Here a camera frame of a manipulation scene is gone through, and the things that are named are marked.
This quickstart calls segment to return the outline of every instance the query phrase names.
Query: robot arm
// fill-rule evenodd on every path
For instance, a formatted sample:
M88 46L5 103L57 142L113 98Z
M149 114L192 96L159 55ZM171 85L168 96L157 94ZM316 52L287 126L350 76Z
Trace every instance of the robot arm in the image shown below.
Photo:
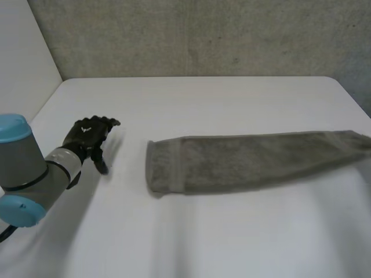
M94 116L79 120L61 147L43 158L24 117L0 115L0 219L10 226L5 240L18 227L36 225L66 189L78 183L85 159L91 158L101 174L108 174L101 145L115 119Z

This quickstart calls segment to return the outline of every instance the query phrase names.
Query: white table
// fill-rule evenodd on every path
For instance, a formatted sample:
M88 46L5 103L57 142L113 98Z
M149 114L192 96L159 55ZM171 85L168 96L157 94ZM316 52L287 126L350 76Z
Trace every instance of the white table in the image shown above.
M347 129L371 136L371 120L335 80L68 80L32 122L43 154L94 114L122 122L106 143L111 175L85 163L80 184L38 226L0 244L1 278L371 276L371 189L354 166L260 192L161 199L144 178L148 140Z

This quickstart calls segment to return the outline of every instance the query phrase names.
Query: gray wall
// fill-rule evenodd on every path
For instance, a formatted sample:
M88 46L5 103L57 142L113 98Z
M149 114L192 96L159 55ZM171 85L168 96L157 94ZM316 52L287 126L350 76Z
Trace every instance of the gray wall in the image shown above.
M324 75L371 115L370 0L28 2L63 79Z

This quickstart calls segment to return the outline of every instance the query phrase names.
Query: white wall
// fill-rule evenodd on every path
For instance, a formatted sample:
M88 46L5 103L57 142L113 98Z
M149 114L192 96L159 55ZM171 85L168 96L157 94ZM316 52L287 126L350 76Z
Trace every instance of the white wall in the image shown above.
M0 113L31 120L61 77L26 0L0 0Z

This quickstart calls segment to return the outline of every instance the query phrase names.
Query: gray towel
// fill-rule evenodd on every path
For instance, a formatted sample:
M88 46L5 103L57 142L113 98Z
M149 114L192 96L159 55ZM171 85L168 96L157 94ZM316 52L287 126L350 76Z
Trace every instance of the gray towel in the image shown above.
M369 157L371 138L354 131L181 137L150 141L146 178L153 192L257 190Z

